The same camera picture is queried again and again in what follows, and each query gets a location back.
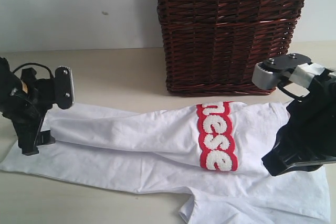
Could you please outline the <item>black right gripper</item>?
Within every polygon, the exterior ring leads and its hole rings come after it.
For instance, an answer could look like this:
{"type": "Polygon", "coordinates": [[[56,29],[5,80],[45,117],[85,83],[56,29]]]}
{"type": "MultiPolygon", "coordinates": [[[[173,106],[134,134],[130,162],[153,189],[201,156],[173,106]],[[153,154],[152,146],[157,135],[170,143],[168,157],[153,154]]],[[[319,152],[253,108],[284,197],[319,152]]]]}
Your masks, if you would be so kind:
{"type": "Polygon", "coordinates": [[[290,119],[261,159],[271,176],[335,163],[335,79],[315,77],[307,90],[305,96],[286,92],[293,98],[287,106],[290,119]]]}

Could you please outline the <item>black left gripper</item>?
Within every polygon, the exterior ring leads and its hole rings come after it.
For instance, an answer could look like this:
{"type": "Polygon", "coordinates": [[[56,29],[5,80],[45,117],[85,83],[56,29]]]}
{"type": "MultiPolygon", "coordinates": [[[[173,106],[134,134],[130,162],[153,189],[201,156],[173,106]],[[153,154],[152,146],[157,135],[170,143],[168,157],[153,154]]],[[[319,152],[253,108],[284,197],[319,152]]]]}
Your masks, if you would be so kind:
{"type": "Polygon", "coordinates": [[[46,113],[55,104],[52,82],[10,83],[10,120],[23,155],[36,155],[37,146],[56,142],[50,130],[43,130],[46,113]]]}

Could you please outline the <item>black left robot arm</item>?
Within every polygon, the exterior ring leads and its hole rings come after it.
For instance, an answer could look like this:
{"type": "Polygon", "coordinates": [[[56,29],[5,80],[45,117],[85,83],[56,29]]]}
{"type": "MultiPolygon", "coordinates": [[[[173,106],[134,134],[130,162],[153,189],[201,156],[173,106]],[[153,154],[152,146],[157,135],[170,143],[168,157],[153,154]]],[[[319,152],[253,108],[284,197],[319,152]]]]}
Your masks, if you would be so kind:
{"type": "Polygon", "coordinates": [[[52,142],[50,134],[40,130],[55,102],[54,78],[44,65],[30,62],[11,71],[7,59],[1,58],[1,114],[12,122],[18,147],[26,156],[52,142]]]}

